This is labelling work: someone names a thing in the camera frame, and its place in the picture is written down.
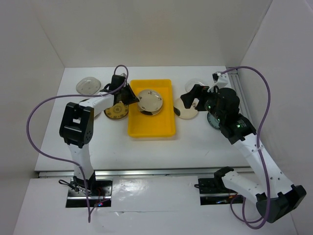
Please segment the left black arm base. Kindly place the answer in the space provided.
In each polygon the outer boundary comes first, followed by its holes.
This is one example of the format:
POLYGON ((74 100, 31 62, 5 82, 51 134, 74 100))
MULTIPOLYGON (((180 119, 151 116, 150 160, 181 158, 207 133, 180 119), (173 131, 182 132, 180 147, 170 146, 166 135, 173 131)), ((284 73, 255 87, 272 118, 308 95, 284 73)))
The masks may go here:
POLYGON ((95 188, 85 190, 84 187, 75 185, 74 181, 59 180, 59 184, 68 187, 66 208, 86 208, 86 194, 90 207, 110 207, 112 202, 112 180, 96 181, 95 188))

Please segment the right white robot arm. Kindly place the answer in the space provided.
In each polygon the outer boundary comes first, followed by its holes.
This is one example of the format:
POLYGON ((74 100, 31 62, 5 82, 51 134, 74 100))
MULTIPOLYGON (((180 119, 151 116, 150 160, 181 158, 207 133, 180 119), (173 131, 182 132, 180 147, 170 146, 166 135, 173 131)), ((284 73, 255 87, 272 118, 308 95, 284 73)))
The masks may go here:
POLYGON ((268 223, 274 223, 299 206, 307 195, 306 190, 302 185, 296 186, 263 147, 254 126, 240 114, 240 99, 233 89, 194 85, 180 98, 186 109, 198 99, 195 109, 207 111, 217 120, 223 136, 241 152, 259 180, 255 183, 240 176, 233 168, 223 167, 214 174, 215 190, 236 191, 254 203, 268 223))

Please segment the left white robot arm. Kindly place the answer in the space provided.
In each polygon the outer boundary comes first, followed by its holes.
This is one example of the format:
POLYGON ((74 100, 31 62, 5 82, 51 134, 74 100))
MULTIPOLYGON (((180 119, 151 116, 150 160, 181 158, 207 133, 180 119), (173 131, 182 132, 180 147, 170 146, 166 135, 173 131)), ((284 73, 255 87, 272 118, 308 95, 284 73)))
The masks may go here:
POLYGON ((70 150, 72 161, 76 162, 74 183, 85 195, 92 195, 97 185, 89 153, 94 118, 120 102, 130 105, 139 99, 127 83, 126 76, 114 74, 111 83, 99 92, 99 96, 80 103, 69 102, 65 107, 59 134, 70 150))

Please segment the cream plate with calligraphy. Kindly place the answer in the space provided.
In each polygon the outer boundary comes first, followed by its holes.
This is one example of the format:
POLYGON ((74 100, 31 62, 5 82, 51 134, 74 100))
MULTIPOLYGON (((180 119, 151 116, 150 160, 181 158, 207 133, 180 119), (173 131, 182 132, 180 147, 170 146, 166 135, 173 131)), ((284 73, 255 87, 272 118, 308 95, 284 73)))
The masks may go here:
POLYGON ((138 107, 144 111, 154 112, 162 108, 163 99, 162 96, 151 89, 145 89, 138 94, 139 102, 138 107))

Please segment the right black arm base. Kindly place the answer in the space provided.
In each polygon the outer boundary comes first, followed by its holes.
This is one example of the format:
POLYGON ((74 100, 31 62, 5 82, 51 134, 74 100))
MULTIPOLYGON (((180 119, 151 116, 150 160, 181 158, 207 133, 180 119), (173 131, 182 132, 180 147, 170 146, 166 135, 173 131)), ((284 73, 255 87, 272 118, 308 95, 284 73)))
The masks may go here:
POLYGON ((242 204, 243 197, 237 192, 224 187, 218 187, 213 178, 199 178, 194 187, 199 190, 200 204, 204 205, 226 205, 242 204))

